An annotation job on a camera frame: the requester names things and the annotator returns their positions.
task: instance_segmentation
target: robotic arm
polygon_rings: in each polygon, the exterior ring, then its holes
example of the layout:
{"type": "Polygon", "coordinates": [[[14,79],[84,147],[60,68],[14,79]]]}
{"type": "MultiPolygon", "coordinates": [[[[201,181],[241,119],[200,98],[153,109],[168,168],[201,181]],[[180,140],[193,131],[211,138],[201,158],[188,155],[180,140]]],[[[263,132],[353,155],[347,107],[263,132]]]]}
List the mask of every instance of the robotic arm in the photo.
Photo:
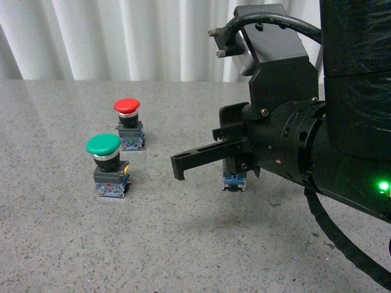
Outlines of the robotic arm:
{"type": "Polygon", "coordinates": [[[221,159],[231,174],[260,168],[305,187],[320,227],[345,256],[391,290],[391,274],[334,225],[316,193],[391,223],[391,2],[321,0],[322,31],[278,4],[241,6],[209,31],[249,81],[251,103],[220,110],[220,142],[171,157],[176,179],[221,159]],[[298,38],[323,45],[326,102],[298,38]]]}

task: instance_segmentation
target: red button cap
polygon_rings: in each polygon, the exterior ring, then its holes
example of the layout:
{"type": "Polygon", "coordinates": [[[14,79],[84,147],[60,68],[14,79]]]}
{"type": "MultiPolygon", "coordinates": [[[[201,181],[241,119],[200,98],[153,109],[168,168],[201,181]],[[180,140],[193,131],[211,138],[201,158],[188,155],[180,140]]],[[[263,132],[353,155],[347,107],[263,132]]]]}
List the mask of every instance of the red button cap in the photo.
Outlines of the red button cap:
{"type": "Polygon", "coordinates": [[[131,114],[140,107],[140,102],[133,98],[120,99],[114,103],[114,110],[122,114],[131,114]]]}

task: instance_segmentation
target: green button cap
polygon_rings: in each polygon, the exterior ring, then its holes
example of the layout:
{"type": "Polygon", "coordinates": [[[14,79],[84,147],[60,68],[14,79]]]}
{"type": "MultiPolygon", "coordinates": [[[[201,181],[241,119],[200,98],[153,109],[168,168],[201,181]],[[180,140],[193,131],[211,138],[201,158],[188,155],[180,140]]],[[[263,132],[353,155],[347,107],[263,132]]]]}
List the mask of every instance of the green button cap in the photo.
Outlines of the green button cap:
{"type": "Polygon", "coordinates": [[[86,145],[86,150],[90,154],[97,156],[107,156],[112,154],[121,145],[121,139],[111,133],[103,133],[92,137],[86,145]]]}

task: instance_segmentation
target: gray countertop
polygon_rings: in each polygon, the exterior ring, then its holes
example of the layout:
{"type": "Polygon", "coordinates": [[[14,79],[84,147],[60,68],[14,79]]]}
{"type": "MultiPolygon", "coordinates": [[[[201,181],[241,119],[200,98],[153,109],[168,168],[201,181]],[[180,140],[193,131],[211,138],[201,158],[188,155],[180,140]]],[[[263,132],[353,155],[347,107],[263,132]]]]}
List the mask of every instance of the gray countertop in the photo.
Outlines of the gray countertop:
{"type": "MultiPolygon", "coordinates": [[[[385,292],[331,244],[303,188],[261,171],[221,191],[215,162],[174,179],[170,155],[213,143],[246,83],[0,81],[1,292],[385,292]],[[92,136],[134,97],[143,151],[121,152],[124,199],[94,192],[92,136]]],[[[391,226],[328,198],[331,217],[391,269],[391,226]]]]}

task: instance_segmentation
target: green led light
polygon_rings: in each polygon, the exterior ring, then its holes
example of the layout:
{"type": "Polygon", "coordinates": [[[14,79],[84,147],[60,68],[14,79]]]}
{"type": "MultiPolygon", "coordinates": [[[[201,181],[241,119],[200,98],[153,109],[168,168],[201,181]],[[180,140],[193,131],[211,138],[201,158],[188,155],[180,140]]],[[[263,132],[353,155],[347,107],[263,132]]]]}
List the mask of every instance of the green led light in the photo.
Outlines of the green led light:
{"type": "Polygon", "coordinates": [[[379,182],[378,187],[380,189],[380,193],[383,194],[390,189],[390,183],[387,181],[381,181],[379,182]]]}

